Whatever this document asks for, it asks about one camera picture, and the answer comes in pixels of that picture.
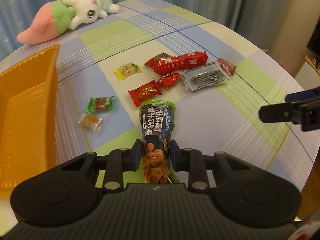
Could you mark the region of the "clear brown candy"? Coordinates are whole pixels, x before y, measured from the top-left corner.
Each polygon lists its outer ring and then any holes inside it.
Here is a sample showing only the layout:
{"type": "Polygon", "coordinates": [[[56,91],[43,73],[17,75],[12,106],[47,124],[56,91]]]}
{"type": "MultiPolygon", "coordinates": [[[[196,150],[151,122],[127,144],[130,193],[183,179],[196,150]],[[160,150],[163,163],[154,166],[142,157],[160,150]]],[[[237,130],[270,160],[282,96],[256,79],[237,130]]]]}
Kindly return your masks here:
{"type": "Polygon", "coordinates": [[[80,115],[77,124],[81,127],[89,129],[92,132],[97,132],[100,129],[100,125],[102,124],[103,119],[92,114],[85,113],[80,115]]]}

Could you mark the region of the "dark green chips bag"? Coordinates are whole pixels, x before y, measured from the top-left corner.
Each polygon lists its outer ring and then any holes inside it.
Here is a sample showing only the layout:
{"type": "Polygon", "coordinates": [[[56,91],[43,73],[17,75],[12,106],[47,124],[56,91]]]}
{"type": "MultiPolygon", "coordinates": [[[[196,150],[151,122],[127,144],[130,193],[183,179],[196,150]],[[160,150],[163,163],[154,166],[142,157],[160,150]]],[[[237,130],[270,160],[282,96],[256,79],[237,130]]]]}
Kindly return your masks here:
{"type": "Polygon", "coordinates": [[[169,156],[169,142],[175,127],[175,105],[164,100],[148,100],[139,108],[142,127],[144,182],[178,183],[169,156]]]}

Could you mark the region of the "green brown candy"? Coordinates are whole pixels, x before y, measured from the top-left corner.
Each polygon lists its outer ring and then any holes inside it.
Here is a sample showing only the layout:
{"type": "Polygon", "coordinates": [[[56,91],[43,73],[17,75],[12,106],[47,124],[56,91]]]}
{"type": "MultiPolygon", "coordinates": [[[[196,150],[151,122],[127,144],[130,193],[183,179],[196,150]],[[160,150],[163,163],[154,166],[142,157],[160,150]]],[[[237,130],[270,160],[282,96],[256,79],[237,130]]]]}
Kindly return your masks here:
{"type": "Polygon", "coordinates": [[[90,98],[86,108],[87,113],[109,112],[113,109],[114,96],[90,98]]]}

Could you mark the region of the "red foil candy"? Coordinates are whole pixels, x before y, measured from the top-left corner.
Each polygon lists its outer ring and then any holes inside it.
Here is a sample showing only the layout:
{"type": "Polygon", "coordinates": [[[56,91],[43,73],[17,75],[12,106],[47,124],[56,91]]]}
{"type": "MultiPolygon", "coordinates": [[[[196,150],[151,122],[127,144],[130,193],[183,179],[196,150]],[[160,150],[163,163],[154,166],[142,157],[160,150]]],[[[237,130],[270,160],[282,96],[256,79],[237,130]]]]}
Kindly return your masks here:
{"type": "Polygon", "coordinates": [[[161,89],[154,79],[134,90],[129,90],[128,94],[131,96],[136,107],[139,107],[142,103],[150,100],[155,95],[162,95],[161,89]]]}

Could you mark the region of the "round red candy packet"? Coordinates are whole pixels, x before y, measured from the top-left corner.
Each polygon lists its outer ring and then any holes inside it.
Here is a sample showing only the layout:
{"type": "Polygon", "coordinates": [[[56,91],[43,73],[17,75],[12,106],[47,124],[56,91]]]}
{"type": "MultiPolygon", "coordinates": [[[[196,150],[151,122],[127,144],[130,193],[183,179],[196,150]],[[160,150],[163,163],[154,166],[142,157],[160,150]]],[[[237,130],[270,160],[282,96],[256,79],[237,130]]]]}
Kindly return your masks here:
{"type": "Polygon", "coordinates": [[[180,78],[180,73],[166,74],[157,81],[157,85],[163,89],[170,89],[180,78]]]}

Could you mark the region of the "clear black seaweed packet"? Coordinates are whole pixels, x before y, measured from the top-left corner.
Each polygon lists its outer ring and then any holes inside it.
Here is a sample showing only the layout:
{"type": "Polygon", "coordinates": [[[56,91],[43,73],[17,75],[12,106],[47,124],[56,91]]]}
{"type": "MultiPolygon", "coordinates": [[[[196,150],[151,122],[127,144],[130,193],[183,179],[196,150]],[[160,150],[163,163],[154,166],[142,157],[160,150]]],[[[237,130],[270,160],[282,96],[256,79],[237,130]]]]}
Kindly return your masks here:
{"type": "Polygon", "coordinates": [[[180,79],[185,89],[192,92],[218,86],[229,81],[229,75],[217,61],[208,62],[192,69],[181,69],[178,73],[180,73],[180,79]]]}

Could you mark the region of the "small dark red candy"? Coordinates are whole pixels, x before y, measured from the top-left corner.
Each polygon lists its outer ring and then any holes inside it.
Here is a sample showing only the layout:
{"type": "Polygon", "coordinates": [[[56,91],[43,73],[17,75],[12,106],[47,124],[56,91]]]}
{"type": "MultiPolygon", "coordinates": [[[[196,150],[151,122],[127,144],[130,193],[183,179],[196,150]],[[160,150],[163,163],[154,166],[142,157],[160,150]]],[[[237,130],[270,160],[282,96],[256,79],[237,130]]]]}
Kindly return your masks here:
{"type": "Polygon", "coordinates": [[[225,60],[225,59],[221,59],[219,58],[217,60],[217,62],[219,63],[220,67],[230,76],[233,76],[235,74],[235,70],[237,68],[237,66],[235,66],[234,64],[232,64],[231,62],[225,60]]]}

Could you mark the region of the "yellow green candy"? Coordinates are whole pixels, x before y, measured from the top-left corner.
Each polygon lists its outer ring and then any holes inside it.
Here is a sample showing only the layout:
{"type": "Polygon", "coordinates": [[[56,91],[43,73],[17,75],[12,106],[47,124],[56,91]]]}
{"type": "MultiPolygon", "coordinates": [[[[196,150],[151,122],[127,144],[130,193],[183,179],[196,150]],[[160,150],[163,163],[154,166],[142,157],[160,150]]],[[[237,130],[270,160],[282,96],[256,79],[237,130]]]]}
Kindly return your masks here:
{"type": "Polygon", "coordinates": [[[127,77],[136,74],[136,73],[141,73],[142,69],[140,68],[139,65],[129,62],[126,63],[114,70],[115,75],[120,81],[125,80],[127,77]]]}

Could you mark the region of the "long red snack packet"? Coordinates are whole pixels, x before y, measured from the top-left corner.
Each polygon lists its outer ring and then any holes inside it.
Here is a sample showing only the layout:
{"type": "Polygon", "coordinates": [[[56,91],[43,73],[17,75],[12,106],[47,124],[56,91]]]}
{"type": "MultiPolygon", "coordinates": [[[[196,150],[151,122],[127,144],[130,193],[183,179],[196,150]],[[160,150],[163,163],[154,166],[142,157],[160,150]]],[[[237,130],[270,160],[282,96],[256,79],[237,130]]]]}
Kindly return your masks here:
{"type": "Polygon", "coordinates": [[[205,65],[208,60],[206,52],[195,51],[180,56],[173,56],[171,59],[155,61],[149,59],[145,65],[151,67],[160,76],[178,71],[179,69],[192,69],[205,65]]]}

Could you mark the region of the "red silver snack packet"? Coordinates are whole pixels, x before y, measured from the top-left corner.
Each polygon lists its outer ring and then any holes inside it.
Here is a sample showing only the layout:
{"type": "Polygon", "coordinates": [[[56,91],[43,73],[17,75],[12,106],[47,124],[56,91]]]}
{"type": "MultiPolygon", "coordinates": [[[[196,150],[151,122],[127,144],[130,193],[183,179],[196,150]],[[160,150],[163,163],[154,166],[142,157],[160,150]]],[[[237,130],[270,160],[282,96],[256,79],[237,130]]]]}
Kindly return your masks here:
{"type": "Polygon", "coordinates": [[[171,58],[172,58],[172,55],[169,55],[169,54],[167,54],[165,52],[162,52],[162,53],[160,53],[160,54],[158,54],[158,55],[153,57],[153,59],[155,61],[167,60],[167,59],[171,59],[171,58]]]}

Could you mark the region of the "checkered bed cover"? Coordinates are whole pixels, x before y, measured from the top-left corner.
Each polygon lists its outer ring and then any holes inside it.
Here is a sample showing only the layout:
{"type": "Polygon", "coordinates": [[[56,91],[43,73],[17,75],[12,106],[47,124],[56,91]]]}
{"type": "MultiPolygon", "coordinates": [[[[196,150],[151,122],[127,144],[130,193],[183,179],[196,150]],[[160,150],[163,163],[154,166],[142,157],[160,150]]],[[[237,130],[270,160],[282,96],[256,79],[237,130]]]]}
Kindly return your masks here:
{"type": "Polygon", "coordinates": [[[226,151],[302,189],[319,134],[264,124],[259,109],[302,90],[274,59],[219,23],[161,0],[121,2],[120,12],[53,40],[57,57],[56,161],[108,154],[141,133],[135,100],[176,106],[172,137],[204,154],[226,151]]]}

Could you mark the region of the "orange plastic tray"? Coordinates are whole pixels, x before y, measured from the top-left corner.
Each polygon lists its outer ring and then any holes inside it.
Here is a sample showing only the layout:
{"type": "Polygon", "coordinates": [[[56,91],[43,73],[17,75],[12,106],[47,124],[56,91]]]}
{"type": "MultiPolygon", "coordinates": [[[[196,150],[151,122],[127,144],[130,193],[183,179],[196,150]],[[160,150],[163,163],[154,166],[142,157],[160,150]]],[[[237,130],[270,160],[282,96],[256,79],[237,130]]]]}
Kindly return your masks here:
{"type": "Polygon", "coordinates": [[[1,73],[1,198],[56,165],[56,59],[59,44],[1,73]]]}

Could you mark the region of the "white bunny carrot plush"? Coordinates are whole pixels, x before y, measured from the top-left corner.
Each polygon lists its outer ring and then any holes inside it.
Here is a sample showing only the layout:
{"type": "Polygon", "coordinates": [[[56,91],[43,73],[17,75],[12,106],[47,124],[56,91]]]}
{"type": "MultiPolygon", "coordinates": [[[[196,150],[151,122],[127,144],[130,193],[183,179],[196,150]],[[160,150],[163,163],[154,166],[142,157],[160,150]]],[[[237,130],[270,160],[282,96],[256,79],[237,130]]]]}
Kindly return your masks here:
{"type": "Polygon", "coordinates": [[[56,0],[43,5],[31,25],[17,35],[20,44],[40,44],[59,37],[81,24],[91,24],[109,14],[117,14],[119,5],[112,0],[56,0]]]}

